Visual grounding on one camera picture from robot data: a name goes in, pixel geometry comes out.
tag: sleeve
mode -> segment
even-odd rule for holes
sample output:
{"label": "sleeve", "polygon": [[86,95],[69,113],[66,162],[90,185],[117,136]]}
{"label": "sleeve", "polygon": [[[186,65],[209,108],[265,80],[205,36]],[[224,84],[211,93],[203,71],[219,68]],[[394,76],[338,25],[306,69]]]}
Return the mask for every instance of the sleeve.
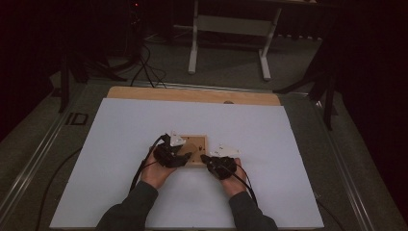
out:
{"label": "sleeve", "polygon": [[240,192],[232,196],[229,204],[234,217],[235,226],[239,231],[275,231],[278,230],[275,221],[263,215],[255,205],[248,192]]}
{"label": "sleeve", "polygon": [[114,205],[103,215],[95,230],[144,230],[147,215],[158,195],[155,188],[139,181],[121,204]]}

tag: white paper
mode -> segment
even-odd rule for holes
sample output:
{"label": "white paper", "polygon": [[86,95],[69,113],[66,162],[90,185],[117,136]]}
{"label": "white paper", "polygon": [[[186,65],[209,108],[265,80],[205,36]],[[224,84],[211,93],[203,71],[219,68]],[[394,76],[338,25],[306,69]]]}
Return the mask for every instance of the white paper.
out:
{"label": "white paper", "polygon": [[[95,227],[129,191],[162,134],[206,135],[240,150],[260,209],[279,228],[320,228],[321,216],[281,106],[104,99],[72,171],[52,228]],[[206,168],[180,167],[159,190],[148,228],[233,228],[228,198]]]}

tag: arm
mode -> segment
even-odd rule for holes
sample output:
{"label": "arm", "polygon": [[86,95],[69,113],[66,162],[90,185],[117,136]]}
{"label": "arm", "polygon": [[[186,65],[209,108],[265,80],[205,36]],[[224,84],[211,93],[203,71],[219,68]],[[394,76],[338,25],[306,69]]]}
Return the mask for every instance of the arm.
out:
{"label": "arm", "polygon": [[[235,159],[237,165],[241,166],[241,160]],[[242,180],[246,179],[245,172],[238,167],[235,172]],[[237,178],[231,176],[222,180],[221,185],[230,197],[229,205],[234,217],[235,226],[239,231],[243,230],[278,230],[275,221],[263,215],[262,211],[255,205],[252,198],[246,192],[246,187]]]}
{"label": "arm", "polygon": [[150,155],[146,161],[146,168],[141,172],[138,184],[121,204],[114,205],[104,214],[96,226],[97,231],[144,230],[147,215],[159,195],[158,189],[176,169],[153,163],[156,163],[156,160],[153,155]]}

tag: table leg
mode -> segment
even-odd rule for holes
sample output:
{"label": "table leg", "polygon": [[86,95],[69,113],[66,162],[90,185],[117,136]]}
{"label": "table leg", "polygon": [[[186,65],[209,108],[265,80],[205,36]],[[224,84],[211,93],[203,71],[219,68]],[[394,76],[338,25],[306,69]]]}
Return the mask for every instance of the table leg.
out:
{"label": "table leg", "polygon": [[194,20],[192,22],[192,46],[190,52],[189,74],[195,74],[197,64],[197,34],[198,34],[198,0],[194,0]]}
{"label": "table leg", "polygon": [[282,12],[282,8],[278,8],[276,10],[275,16],[273,18],[273,21],[270,23],[270,29],[267,35],[267,43],[264,46],[264,49],[259,50],[259,58],[261,60],[261,68],[262,68],[262,73],[264,75],[264,79],[269,81],[270,78],[270,73],[269,73],[269,66],[268,66],[268,60],[267,60],[267,53],[269,50],[270,43],[272,42],[273,39],[273,34],[275,33],[276,25],[278,23],[278,19],[280,16],[280,13]]}

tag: small wooden block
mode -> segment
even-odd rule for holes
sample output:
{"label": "small wooden block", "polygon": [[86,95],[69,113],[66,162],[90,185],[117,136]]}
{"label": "small wooden block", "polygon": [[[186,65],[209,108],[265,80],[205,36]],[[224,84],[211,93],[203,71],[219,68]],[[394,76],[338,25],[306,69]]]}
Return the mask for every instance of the small wooden block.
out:
{"label": "small wooden block", "polygon": [[186,167],[204,167],[205,164],[201,162],[200,155],[207,155],[207,136],[181,135],[180,137],[186,140],[186,143],[177,154],[192,153]]}

